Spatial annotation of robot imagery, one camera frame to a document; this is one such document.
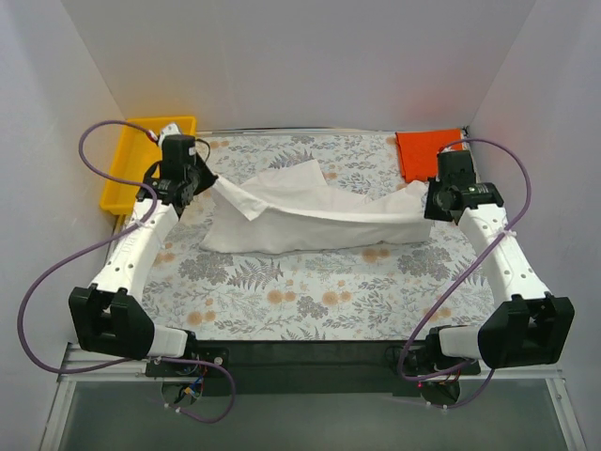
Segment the white t-shirt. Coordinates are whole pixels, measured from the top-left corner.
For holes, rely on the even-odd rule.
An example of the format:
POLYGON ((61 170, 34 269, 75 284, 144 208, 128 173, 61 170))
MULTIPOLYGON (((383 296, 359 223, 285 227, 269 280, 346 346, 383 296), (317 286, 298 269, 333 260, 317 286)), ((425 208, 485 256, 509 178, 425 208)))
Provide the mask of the white t-shirt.
POLYGON ((219 177, 204 249, 226 254, 318 251, 427 241, 420 181, 376 200, 330 186, 317 161, 261 172, 240 185, 219 177))

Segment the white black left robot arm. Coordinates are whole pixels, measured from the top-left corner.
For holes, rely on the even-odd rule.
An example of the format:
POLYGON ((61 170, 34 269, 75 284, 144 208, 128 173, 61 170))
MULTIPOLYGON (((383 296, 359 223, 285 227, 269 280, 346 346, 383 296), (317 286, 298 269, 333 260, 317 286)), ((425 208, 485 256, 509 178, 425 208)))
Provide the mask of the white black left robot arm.
POLYGON ((117 357, 142 360, 167 357, 181 376, 200 363, 198 350, 187 344, 186 331, 157 325, 142 307, 143 291, 154 261, 169 232, 193 198, 210 188, 217 176, 195 149, 191 135, 163 134, 162 158, 144 175, 128 226, 105 266, 87 288, 74 288, 69 310, 81 348, 117 357))

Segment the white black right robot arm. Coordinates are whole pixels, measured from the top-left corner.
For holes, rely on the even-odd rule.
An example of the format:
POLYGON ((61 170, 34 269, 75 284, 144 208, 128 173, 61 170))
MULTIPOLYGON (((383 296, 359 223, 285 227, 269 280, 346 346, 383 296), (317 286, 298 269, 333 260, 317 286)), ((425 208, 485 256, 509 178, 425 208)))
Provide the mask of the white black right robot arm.
POLYGON ((446 373, 459 359, 481 360, 492 369, 558 362, 575 309, 552 295, 509 232, 503 199, 494 184, 476 179, 470 152, 438 157, 438 175, 428 188, 425 217, 453 222, 483 257, 483 272, 495 310, 479 326, 442 326, 426 337, 424 359, 446 373))

